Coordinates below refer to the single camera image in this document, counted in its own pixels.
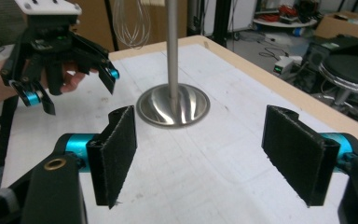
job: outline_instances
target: screw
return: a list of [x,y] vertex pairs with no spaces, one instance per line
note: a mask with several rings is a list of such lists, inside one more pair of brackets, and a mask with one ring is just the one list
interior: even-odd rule
[[31,9],[31,5],[29,3],[25,3],[24,7],[27,8],[27,9]]
[[21,78],[21,81],[23,81],[23,82],[28,82],[30,79],[28,78],[28,77],[22,77]]
[[102,142],[92,140],[92,141],[89,142],[89,144],[90,144],[92,147],[97,147],[97,146],[100,146],[100,145],[102,144]]
[[1,70],[1,75],[6,76],[8,74],[8,71],[6,69]]

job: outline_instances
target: white device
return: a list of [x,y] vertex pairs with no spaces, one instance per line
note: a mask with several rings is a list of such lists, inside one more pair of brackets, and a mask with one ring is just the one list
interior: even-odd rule
[[287,72],[290,72],[293,63],[294,63],[294,59],[282,56],[281,59],[275,63],[274,73],[283,75]]
[[302,63],[301,56],[289,56],[289,58],[293,59],[294,64],[301,65],[301,63]]
[[80,15],[81,8],[64,0],[15,0],[27,15]]

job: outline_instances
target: silver dish-shaped base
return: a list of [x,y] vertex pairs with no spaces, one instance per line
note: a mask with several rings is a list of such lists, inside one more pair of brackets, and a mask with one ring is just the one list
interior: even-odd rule
[[195,123],[209,111],[205,93],[186,85],[178,85],[177,99],[170,97],[169,85],[156,86],[141,95],[136,110],[147,123],[167,128],[179,128]]

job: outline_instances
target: metal base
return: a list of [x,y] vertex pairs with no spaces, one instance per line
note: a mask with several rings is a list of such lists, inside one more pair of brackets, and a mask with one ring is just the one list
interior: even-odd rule
[[177,96],[170,97],[168,84],[156,86],[141,95],[136,109],[144,121],[162,127],[183,127],[208,113],[209,99],[199,89],[179,84]]
[[324,104],[330,105],[335,110],[341,112],[344,115],[348,116],[351,113],[358,117],[358,109],[345,101],[341,105],[337,105],[336,99],[333,96],[328,96],[320,93],[313,94],[312,96],[316,99],[319,99]]

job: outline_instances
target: table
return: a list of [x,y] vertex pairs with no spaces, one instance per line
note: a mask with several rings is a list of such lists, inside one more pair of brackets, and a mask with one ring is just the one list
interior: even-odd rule
[[[89,223],[338,223],[348,178],[333,174],[323,207],[308,208],[261,148],[267,104],[293,109],[317,132],[358,137],[358,123],[202,36],[180,39],[179,82],[203,90],[211,110],[199,123],[161,129],[136,116],[138,148],[119,204],[95,205],[90,174],[80,174]],[[107,114],[135,105],[167,82],[166,45],[110,54],[121,74],[114,95],[91,75],[78,90],[16,112],[3,187],[43,160],[64,133],[99,133]]]
[[313,26],[314,24],[317,23],[316,20],[311,20],[309,22],[298,22],[295,21],[291,24],[286,24],[280,21],[262,21],[259,19],[254,19],[253,20],[254,23],[260,24],[260,25],[267,25],[267,26],[274,26],[274,27],[281,27],[281,28],[299,28],[299,27],[308,27],[308,26]]

